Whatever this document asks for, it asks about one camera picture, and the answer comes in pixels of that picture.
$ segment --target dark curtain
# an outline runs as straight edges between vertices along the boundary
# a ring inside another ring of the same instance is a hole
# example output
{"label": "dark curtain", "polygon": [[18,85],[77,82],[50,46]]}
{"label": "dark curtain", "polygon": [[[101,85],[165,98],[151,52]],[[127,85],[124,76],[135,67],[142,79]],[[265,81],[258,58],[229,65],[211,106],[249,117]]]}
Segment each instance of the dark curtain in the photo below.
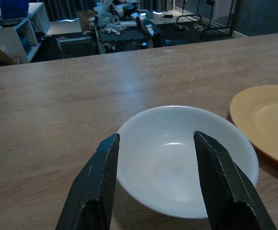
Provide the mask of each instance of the dark curtain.
{"label": "dark curtain", "polygon": [[140,0],[140,9],[163,12],[173,9],[173,0]]}
{"label": "dark curtain", "polygon": [[50,21],[77,18],[77,11],[93,10],[97,0],[43,0]]}

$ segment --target wooden table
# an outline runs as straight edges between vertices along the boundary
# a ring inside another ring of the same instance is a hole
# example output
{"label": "wooden table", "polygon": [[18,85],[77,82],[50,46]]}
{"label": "wooden table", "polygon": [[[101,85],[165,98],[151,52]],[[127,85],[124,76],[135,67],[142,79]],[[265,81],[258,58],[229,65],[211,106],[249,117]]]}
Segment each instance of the wooden table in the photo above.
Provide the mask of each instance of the wooden table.
{"label": "wooden table", "polygon": [[[0,230],[53,230],[98,143],[159,105],[223,117],[239,91],[278,84],[278,34],[0,67]],[[278,165],[257,190],[278,227]],[[117,184],[113,230],[205,230],[145,208]]]}

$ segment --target shelving unit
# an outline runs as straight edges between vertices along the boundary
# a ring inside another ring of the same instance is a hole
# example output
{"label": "shelving unit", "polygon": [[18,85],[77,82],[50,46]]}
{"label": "shelving unit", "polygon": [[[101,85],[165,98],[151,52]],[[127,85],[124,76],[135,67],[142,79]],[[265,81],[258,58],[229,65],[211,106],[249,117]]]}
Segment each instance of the shelving unit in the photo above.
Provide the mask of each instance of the shelving unit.
{"label": "shelving unit", "polygon": [[[19,56],[22,63],[30,62],[41,45],[37,41],[32,23],[35,24],[38,31],[47,33],[50,23],[42,2],[30,3],[28,18],[24,18],[16,26],[0,27],[0,47],[4,47],[9,56]],[[28,38],[31,50],[27,53],[21,43],[20,35],[26,35]]]}

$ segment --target metal rack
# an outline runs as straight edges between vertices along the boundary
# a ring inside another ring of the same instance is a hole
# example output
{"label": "metal rack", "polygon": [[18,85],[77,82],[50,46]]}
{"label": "metal rack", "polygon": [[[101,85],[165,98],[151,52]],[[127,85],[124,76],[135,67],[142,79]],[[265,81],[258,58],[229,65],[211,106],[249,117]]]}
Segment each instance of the metal rack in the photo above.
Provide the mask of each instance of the metal rack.
{"label": "metal rack", "polygon": [[185,17],[187,19],[189,19],[190,21],[192,22],[196,22],[195,20],[192,20],[191,18],[188,18],[188,17],[192,17],[194,19],[199,19],[199,22],[201,24],[204,24],[207,26],[206,29],[202,30],[201,34],[200,34],[200,38],[203,37],[204,33],[206,31],[212,31],[212,30],[222,30],[222,29],[229,29],[229,36],[232,35],[233,33],[233,29],[232,27],[230,26],[230,20],[231,20],[231,15],[232,15],[232,10],[233,10],[233,7],[234,7],[234,0],[232,0],[231,2],[231,6],[230,6],[230,10],[229,10],[229,15],[228,15],[228,20],[227,20],[227,24],[226,26],[222,26],[218,23],[215,23],[213,22],[211,19],[212,19],[212,14],[213,14],[213,8],[214,8],[214,4],[215,4],[215,1],[214,0],[210,0],[210,1],[207,1],[209,5],[211,5],[211,10],[210,10],[210,17],[209,19],[206,19],[204,17],[202,17],[202,15],[199,14],[199,6],[200,6],[200,0],[198,0],[197,2],[197,10],[196,10],[196,14],[188,14],[188,15],[181,15],[179,16],[177,19],[176,19],[176,24],[178,24],[178,20],[179,18],[182,18],[182,17]]}

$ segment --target white object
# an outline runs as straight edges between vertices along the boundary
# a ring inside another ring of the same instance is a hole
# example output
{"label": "white object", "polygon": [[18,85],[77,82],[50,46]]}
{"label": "white object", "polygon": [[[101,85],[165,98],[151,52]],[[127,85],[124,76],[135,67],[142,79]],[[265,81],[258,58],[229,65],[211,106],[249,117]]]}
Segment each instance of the white object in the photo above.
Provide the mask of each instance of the white object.
{"label": "white object", "polygon": [[238,128],[199,108],[163,106],[138,113],[118,130],[117,179],[123,188],[160,213],[207,218],[193,140],[195,130],[217,139],[256,185],[256,152]]}
{"label": "white object", "polygon": [[[8,50],[10,56],[20,56],[22,63],[30,62],[40,47],[35,35],[32,23],[43,33],[47,33],[50,23],[47,17],[45,6],[42,2],[29,3],[28,18],[24,18],[21,23],[13,27],[0,27],[0,46],[3,45]],[[32,49],[26,54],[20,41],[18,33],[28,36]]]}

